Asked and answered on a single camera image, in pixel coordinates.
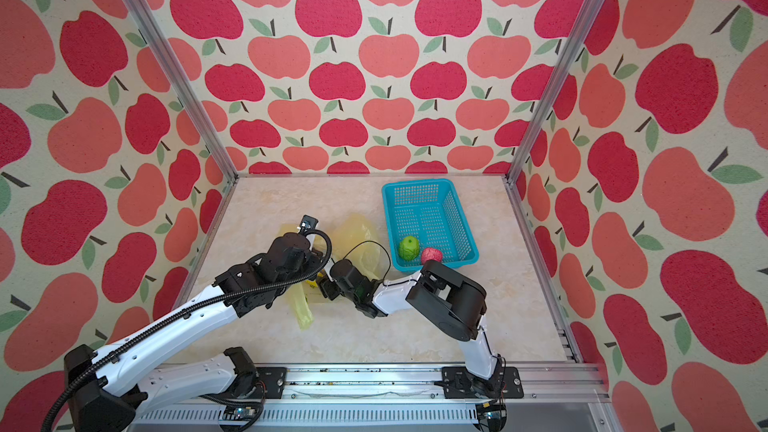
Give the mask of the yellow translucent plastic bag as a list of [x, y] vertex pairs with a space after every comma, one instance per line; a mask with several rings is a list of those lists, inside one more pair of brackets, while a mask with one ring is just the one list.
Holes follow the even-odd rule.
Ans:
[[[374, 223], [360, 213], [351, 213], [328, 233], [333, 244], [332, 260], [326, 269], [343, 257], [349, 259], [358, 270], [370, 279], [382, 279], [389, 267], [387, 252], [379, 243], [381, 239]], [[314, 315], [312, 304], [328, 302], [315, 281], [292, 285], [284, 294], [300, 330], [310, 328]]]

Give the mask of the green toy fruit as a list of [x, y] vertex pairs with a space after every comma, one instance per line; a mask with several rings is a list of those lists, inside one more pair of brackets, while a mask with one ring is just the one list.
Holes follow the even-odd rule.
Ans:
[[421, 244], [413, 235], [405, 236], [398, 244], [398, 257], [404, 262], [413, 262], [421, 256]]

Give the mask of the pink toy fruit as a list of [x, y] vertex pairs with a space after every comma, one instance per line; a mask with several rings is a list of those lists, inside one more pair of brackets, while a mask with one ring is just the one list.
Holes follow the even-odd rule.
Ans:
[[421, 251], [421, 263], [426, 264], [428, 261], [443, 261], [443, 252], [434, 247], [426, 247]]

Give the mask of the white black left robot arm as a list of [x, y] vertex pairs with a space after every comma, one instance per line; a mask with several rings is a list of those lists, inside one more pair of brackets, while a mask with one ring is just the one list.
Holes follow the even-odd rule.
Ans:
[[67, 385], [42, 430], [51, 430], [60, 410], [68, 409], [77, 431], [123, 431], [147, 412], [197, 397], [262, 412], [267, 383], [241, 347], [198, 363], [164, 364], [207, 334], [271, 307], [291, 286], [315, 279], [331, 254], [331, 239], [321, 230], [285, 233], [267, 252], [230, 267], [197, 296], [139, 331], [98, 349], [71, 350], [64, 359]]

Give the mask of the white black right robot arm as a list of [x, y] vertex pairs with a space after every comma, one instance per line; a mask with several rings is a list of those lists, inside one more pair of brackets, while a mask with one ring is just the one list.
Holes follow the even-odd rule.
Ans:
[[324, 298], [344, 297], [363, 315], [375, 319], [415, 310], [456, 340], [464, 355], [460, 378], [443, 383], [458, 397], [498, 399], [504, 385], [504, 363], [488, 342], [485, 289], [474, 280], [436, 260], [405, 279], [374, 280], [348, 259], [322, 272], [316, 284]]

